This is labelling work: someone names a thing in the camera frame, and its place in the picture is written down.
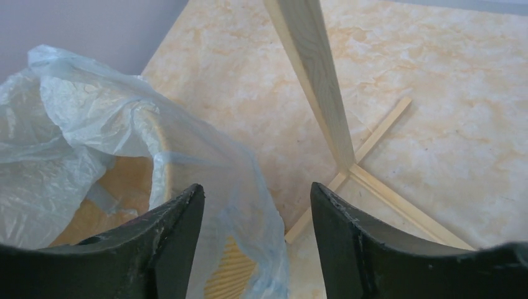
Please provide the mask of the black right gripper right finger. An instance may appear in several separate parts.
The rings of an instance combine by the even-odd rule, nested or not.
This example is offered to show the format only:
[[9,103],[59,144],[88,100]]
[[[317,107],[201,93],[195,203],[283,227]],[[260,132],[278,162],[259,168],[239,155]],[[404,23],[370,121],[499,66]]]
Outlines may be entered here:
[[527,244],[477,251],[416,237],[312,183],[328,298],[526,298]]

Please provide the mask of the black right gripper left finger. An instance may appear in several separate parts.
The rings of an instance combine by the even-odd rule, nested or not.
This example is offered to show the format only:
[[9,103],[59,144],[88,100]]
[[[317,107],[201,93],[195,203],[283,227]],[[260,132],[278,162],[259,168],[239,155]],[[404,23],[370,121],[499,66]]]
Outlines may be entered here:
[[193,184],[179,196],[75,245],[1,246],[2,298],[185,298],[204,213]]

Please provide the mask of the yellow plastic trash bin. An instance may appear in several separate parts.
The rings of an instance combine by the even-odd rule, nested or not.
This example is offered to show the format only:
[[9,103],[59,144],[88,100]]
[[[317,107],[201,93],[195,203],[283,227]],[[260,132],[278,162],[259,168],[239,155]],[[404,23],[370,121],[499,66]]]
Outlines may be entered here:
[[237,243],[256,199],[251,164],[210,125],[167,108],[127,113],[131,141],[111,150],[113,166],[91,187],[54,245],[74,244],[112,229],[178,195],[191,184],[205,191],[205,211],[188,298],[241,298],[256,263]]

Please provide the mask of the light blue plastic trash bag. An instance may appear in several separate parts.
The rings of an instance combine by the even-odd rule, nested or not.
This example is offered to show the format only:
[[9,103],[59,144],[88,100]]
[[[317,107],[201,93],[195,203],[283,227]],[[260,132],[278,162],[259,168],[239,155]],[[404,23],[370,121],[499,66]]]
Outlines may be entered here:
[[246,147],[141,77],[40,45],[1,84],[2,298],[287,298]]

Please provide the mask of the wooden clothes rack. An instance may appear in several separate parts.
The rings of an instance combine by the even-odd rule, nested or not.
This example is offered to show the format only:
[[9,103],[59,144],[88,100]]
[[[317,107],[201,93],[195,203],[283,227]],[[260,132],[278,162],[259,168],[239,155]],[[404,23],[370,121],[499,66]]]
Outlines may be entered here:
[[354,150],[319,1],[265,1],[267,12],[339,169],[329,189],[353,180],[439,244],[472,247],[360,166],[410,106],[404,97]]

